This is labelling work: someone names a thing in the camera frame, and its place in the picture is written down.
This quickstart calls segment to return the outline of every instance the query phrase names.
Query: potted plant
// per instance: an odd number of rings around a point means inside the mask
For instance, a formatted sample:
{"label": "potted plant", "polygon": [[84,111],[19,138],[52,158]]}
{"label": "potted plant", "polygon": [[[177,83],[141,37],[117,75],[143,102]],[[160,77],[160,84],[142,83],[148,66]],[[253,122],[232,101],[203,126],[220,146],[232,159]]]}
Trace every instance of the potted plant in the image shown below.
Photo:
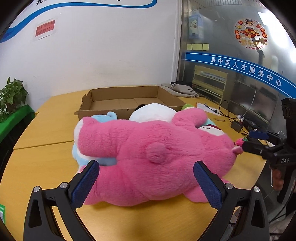
{"label": "potted plant", "polygon": [[25,90],[22,81],[14,79],[7,80],[7,85],[0,90],[0,122],[3,122],[11,113],[26,102],[28,92]]}

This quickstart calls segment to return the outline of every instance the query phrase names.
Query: pink plush toy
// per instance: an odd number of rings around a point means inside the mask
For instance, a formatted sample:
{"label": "pink plush toy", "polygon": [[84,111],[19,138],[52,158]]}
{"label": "pink plush toy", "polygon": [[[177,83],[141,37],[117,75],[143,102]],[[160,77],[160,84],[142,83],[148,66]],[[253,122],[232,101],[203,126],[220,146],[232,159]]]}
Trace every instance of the pink plush toy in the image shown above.
{"label": "pink plush toy", "polygon": [[100,167],[85,204],[105,201],[133,206],[180,194],[193,202],[207,202],[193,175],[194,163],[202,160],[211,172],[223,177],[242,148],[216,126],[196,128],[206,120],[206,113],[198,108],[177,112],[171,123],[99,123],[83,118],[74,131],[80,152],[118,161],[114,166]]}

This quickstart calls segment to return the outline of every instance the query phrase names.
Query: white wall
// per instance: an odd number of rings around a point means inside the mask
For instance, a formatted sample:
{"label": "white wall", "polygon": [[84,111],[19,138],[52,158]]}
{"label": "white wall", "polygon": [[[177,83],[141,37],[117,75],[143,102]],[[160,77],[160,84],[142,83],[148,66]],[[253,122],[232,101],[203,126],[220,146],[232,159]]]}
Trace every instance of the white wall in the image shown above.
{"label": "white wall", "polygon": [[[47,0],[42,4],[53,1],[63,2]],[[126,2],[135,0],[113,0],[112,4]],[[72,6],[44,12],[0,44],[0,88],[9,76],[24,81],[29,92],[27,102],[36,110],[49,97],[63,93],[174,81],[181,30],[180,2],[158,0],[146,9]],[[28,12],[45,6],[42,4],[36,6],[34,0],[12,26]],[[56,19],[56,32],[35,40],[36,27],[52,18]]]}

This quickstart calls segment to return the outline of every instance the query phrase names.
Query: pink fur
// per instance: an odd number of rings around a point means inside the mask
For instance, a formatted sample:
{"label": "pink fur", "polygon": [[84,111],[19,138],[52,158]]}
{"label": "pink fur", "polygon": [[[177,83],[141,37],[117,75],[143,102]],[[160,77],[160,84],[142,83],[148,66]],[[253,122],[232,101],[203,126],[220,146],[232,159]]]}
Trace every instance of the pink fur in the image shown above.
{"label": "pink fur", "polygon": [[118,160],[114,166],[100,167],[85,204],[105,201],[132,206],[180,194],[193,202],[207,202],[194,178],[194,163],[202,160],[213,173],[223,177],[239,152],[236,148],[233,151],[233,141],[221,130],[212,126],[196,128],[206,119],[206,113],[198,108],[176,113],[171,123],[99,123],[83,118],[77,131],[80,152]]}

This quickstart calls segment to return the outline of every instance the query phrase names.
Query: green sticker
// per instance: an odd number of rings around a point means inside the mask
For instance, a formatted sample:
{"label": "green sticker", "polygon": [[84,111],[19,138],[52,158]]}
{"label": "green sticker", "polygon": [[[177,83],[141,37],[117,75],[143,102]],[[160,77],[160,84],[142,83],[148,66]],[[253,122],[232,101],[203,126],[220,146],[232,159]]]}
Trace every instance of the green sticker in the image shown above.
{"label": "green sticker", "polygon": [[3,223],[5,224],[5,206],[0,204],[0,218],[2,219]]}

